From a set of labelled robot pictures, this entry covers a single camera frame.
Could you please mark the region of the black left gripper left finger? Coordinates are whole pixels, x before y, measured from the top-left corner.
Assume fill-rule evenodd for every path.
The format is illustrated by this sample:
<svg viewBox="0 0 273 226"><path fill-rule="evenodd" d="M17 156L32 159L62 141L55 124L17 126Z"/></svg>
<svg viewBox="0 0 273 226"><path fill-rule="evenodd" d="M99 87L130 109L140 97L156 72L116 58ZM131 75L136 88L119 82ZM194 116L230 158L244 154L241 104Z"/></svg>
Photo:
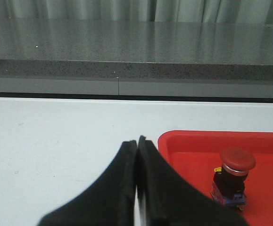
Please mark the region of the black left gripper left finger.
<svg viewBox="0 0 273 226"><path fill-rule="evenodd" d="M45 215L41 226L133 226L137 142L125 141L104 172L80 195Z"/></svg>

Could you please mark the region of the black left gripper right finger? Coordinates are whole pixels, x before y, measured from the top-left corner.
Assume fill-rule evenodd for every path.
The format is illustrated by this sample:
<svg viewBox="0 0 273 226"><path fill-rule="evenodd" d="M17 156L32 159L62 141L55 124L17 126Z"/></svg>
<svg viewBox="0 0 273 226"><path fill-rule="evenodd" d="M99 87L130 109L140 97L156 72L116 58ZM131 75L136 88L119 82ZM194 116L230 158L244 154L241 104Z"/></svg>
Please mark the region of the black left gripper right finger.
<svg viewBox="0 0 273 226"><path fill-rule="evenodd" d="M144 136L137 150L137 193L142 226L248 225L186 182Z"/></svg>

